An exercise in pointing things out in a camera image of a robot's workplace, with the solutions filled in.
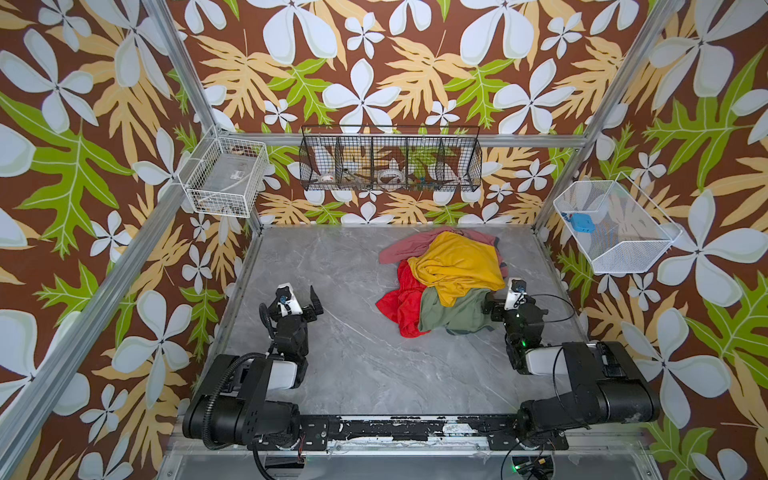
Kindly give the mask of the olive green cloth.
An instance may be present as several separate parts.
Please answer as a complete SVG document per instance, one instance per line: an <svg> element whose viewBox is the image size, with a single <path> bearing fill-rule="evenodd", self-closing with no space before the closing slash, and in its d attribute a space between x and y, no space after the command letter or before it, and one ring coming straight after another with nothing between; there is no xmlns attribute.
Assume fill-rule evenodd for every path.
<svg viewBox="0 0 768 480"><path fill-rule="evenodd" d="M482 310L488 289L473 288L458 298L453 306L444 306L437 289L427 287L421 298L419 331L430 332L444 328L452 335L466 335L485 329L493 329L490 314Z"/></svg>

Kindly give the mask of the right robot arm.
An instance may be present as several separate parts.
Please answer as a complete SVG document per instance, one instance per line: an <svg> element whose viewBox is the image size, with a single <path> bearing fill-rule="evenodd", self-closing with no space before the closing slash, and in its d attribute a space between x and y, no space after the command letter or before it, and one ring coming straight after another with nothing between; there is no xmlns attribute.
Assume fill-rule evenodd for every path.
<svg viewBox="0 0 768 480"><path fill-rule="evenodd" d="M550 398L523 402L513 427L525 448L566 449L568 430L603 424L638 424L658 419L661 401L625 347L616 341L542 344L547 314L533 296L513 302L486 295L482 312L501 323L513 369L542 376L554 386Z"/></svg>

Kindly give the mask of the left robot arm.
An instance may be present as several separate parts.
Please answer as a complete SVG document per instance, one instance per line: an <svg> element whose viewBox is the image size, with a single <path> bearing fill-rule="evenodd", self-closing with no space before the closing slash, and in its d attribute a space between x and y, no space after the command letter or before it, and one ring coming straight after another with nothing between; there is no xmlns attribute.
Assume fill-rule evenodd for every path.
<svg viewBox="0 0 768 480"><path fill-rule="evenodd" d="M267 394L301 385L308 369L309 324L323 313L314 289L310 303L302 306L289 283L279 285L273 301L258 309L267 351L217 355L183 416L183 435L209 450L261 441L293 447L300 438L299 407L269 400Z"/></svg>

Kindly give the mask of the red cloth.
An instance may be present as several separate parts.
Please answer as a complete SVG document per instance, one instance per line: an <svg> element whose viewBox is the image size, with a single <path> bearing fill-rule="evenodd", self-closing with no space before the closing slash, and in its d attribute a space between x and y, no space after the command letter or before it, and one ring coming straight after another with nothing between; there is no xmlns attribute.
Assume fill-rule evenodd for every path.
<svg viewBox="0 0 768 480"><path fill-rule="evenodd" d="M398 326L402 337L418 338L424 335L419 325L421 300L426 286L414 277L407 260L399 263L397 279L398 288L386 293L376 302L376 307Z"/></svg>

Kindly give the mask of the yellow cloth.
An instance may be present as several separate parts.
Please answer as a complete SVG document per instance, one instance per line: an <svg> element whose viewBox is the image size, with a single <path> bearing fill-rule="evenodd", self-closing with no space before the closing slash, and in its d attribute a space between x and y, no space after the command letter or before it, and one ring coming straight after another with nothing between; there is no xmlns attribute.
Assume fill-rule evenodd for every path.
<svg viewBox="0 0 768 480"><path fill-rule="evenodd" d="M472 289L498 291L506 285L493 245L452 232L439 234L424 254L407 262L414 278L434 288L444 307L453 307Z"/></svg>

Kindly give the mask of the dusty pink cloth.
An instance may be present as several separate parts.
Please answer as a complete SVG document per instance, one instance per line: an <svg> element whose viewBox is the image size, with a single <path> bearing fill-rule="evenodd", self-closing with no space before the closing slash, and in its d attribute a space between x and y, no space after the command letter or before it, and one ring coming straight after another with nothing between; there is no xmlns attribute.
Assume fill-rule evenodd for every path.
<svg viewBox="0 0 768 480"><path fill-rule="evenodd" d="M417 257L427 252L431 243L442 233L454 233L469 240L493 246L499 259L499 264L504 266L498 243L499 239L495 236L481 233L472 229L459 229L453 227L440 227L424 232L415 233L405 239L399 240L386 247L379 253L378 261L382 265L398 264L399 262L411 257Z"/></svg>

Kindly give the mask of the blue object in basket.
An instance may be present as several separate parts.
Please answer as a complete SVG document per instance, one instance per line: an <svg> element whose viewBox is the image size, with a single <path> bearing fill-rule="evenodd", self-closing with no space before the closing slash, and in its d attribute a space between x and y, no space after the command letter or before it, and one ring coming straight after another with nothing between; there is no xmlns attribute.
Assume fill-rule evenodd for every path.
<svg viewBox="0 0 768 480"><path fill-rule="evenodd" d="M576 233L592 234L596 230L596 225L588 214L572 213L568 216L568 223Z"/></svg>

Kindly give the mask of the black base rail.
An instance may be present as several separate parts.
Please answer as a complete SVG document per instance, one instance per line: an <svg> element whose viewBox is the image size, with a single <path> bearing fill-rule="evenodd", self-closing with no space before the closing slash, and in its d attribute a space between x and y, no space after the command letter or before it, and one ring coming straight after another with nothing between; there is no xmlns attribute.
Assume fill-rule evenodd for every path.
<svg viewBox="0 0 768 480"><path fill-rule="evenodd" d="M262 451L327 453L357 444L395 449L458 444L479 451L569 448L563 433L524 434L513 414L303 415L296 438L268 434L256 442Z"/></svg>

